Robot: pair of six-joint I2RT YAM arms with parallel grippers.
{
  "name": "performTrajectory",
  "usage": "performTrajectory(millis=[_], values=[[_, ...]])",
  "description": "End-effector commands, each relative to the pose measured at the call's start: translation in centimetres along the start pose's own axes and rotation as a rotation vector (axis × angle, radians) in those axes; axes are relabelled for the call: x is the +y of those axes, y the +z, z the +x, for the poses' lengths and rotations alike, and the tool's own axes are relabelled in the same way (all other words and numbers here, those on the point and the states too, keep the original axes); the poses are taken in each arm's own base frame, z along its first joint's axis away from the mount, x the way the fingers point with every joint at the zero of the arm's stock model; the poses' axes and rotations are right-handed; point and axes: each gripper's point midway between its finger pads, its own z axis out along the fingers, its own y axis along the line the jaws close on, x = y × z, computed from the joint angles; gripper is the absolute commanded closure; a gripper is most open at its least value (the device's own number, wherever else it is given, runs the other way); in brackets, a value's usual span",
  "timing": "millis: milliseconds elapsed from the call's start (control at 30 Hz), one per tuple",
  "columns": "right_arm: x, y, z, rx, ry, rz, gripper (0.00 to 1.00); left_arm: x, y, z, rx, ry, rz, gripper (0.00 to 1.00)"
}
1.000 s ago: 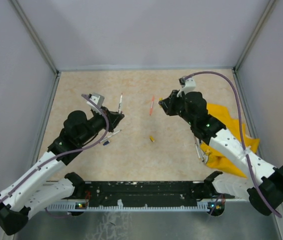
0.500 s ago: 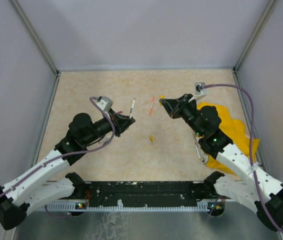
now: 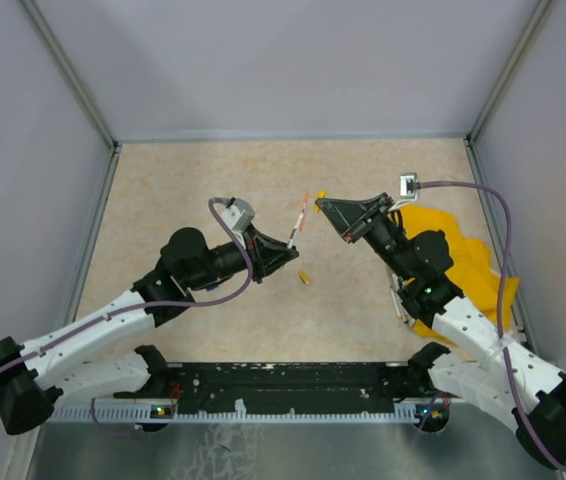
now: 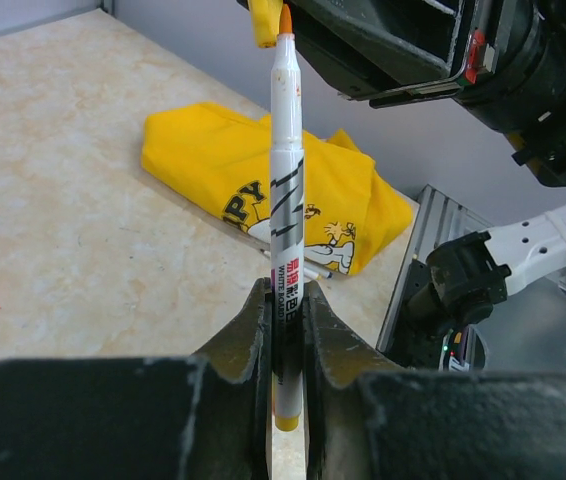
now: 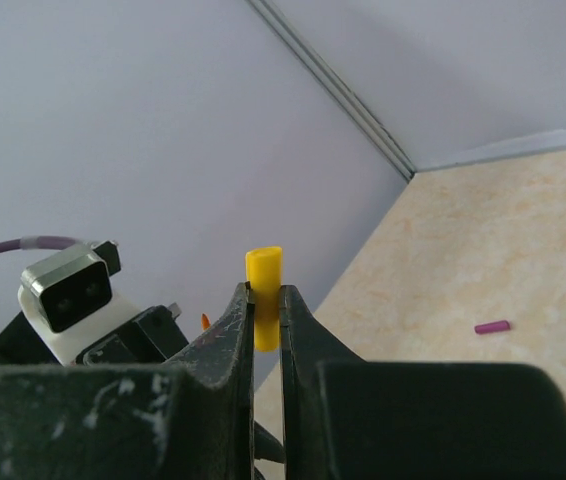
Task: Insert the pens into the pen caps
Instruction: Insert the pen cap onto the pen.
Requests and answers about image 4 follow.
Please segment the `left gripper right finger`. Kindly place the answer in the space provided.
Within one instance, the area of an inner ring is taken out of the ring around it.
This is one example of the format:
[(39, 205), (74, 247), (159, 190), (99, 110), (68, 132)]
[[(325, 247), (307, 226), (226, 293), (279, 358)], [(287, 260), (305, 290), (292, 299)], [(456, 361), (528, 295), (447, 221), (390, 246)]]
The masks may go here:
[(566, 479), (566, 374), (405, 370), (305, 288), (310, 479)]

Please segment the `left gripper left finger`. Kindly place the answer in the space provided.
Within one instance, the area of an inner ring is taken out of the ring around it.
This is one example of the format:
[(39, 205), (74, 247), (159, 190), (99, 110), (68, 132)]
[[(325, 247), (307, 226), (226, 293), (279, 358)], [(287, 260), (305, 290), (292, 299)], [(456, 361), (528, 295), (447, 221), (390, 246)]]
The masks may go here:
[(187, 356), (0, 360), (0, 479), (267, 479), (271, 288)]

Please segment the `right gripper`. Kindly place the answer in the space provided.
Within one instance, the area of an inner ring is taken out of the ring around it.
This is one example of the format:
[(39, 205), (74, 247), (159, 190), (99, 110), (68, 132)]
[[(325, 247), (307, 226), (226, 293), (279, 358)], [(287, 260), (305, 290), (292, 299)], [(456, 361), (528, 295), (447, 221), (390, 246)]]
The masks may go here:
[[(330, 87), (367, 99), (450, 78), (461, 1), (290, 1), (300, 55)], [(566, 1), (518, 1), (494, 74), (456, 102), (513, 147), (539, 183), (566, 187)]]

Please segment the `white yellow marker pen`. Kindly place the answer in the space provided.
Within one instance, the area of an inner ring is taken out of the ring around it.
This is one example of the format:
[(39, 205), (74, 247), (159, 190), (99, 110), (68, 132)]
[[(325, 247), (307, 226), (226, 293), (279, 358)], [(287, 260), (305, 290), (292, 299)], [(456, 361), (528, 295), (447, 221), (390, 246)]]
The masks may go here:
[(281, 9), (271, 71), (270, 254), (275, 426), (299, 424), (304, 297), (304, 160), (301, 72), (292, 15)]

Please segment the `yellow pen cap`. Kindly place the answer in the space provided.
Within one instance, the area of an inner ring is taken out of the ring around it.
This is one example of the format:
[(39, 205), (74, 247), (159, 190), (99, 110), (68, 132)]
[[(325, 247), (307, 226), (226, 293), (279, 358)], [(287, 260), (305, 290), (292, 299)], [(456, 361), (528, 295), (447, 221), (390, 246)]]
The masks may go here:
[(248, 0), (247, 4), (256, 46), (261, 49), (274, 47), (283, 1)]

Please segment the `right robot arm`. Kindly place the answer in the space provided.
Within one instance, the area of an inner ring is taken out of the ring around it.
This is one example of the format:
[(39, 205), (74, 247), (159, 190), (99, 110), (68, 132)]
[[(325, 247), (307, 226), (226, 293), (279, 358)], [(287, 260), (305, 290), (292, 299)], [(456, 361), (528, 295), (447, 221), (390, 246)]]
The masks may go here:
[[(450, 98), (566, 187), (566, 1), (293, 1), (302, 56), (373, 108)], [(566, 270), (566, 205), (472, 232), (405, 268), (378, 349), (407, 368), (481, 368), (475, 327)]]

